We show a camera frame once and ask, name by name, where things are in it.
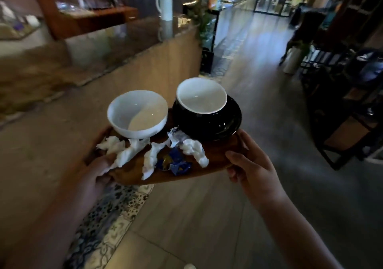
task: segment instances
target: tile floor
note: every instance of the tile floor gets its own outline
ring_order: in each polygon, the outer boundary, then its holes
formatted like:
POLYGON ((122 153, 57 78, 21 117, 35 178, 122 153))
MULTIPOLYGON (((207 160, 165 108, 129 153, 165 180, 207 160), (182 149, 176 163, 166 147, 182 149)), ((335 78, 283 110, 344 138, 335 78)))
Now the tile floor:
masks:
MULTIPOLYGON (((345 268, 382 268, 382 167, 333 171, 309 134, 300 83, 278 68, 287 20, 255 14, 222 79, 242 127, 270 155, 287 193, 345 268)), ((225 172, 156 185, 107 269, 286 268, 266 227, 225 172)))

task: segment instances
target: wooden tray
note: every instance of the wooden tray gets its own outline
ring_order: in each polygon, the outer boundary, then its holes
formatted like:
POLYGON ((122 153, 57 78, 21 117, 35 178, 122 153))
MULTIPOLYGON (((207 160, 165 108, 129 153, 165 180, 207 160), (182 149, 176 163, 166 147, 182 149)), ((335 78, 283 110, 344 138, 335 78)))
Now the wooden tray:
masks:
MULTIPOLYGON (((162 143, 168 139, 166 134, 171 128, 174 127, 172 119, 172 110, 169 109, 168 120, 165 127, 158 134, 150 138, 151 142, 162 143)), ((117 136, 120 140, 127 140, 121 135, 117 134, 116 131, 109 127, 106 129, 104 136, 117 136)), ((150 150, 151 146, 146 146, 140 153, 138 153, 132 160, 126 163, 121 168, 116 168, 109 171, 109 174, 114 178, 114 180, 123 185, 146 185, 146 184, 155 184, 161 182, 169 182, 180 179, 187 179, 191 177, 202 176, 205 174, 210 174, 218 171, 222 171, 228 168, 231 163, 227 160, 225 152, 228 150, 240 152, 241 151, 241 142, 237 133, 231 135, 228 139, 219 140, 219 141, 209 141, 203 142, 202 146, 205 150, 206 157, 209 159, 209 165, 206 168, 201 168, 201 166, 196 162, 193 156, 184 155, 185 159, 189 162, 192 162, 192 166, 189 169, 188 174, 175 176, 170 170, 161 171, 155 169, 154 173, 146 180, 141 180, 142 177, 142 167, 144 165, 144 154, 150 150)), ((160 151, 157 158, 162 158, 165 154, 169 152, 170 148, 165 146, 163 150, 160 151)), ((87 157, 85 162, 91 162, 95 157, 99 157, 103 151, 99 149, 94 149, 87 157)))

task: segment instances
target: blue wrapper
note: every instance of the blue wrapper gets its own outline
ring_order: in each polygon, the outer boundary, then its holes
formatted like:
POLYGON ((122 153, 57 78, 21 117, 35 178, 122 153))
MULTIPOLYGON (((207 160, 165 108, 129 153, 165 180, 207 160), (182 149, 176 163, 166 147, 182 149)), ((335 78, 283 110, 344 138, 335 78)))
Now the blue wrapper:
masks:
POLYGON ((159 159, 156 167, 162 171, 171 170, 175 176, 186 174, 191 167, 191 162, 184 159, 182 153, 174 147, 164 158, 159 159))

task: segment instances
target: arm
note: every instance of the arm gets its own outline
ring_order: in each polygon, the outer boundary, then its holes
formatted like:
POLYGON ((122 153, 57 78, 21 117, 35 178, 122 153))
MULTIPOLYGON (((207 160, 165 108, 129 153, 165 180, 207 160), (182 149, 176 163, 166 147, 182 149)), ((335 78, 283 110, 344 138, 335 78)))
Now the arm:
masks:
POLYGON ((318 233, 291 202, 269 157, 243 130, 238 134, 244 155, 228 151, 233 164, 228 169, 232 182, 242 188, 261 214, 275 243, 293 268, 341 269, 318 233))
POLYGON ((14 248, 5 269, 62 267, 77 227, 110 180, 103 172, 115 157, 97 158, 88 167, 80 162, 64 176, 54 200, 14 248))

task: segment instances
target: black saucer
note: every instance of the black saucer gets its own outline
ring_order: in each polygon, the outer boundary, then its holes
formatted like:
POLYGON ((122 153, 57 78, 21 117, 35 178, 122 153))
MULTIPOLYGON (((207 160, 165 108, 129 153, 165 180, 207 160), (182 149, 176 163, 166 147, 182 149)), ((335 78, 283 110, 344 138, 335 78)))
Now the black saucer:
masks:
POLYGON ((227 96, 226 105, 213 114, 193 113, 175 100, 174 123, 191 138, 199 141, 222 140, 233 135, 241 125, 242 112, 235 100, 227 96))

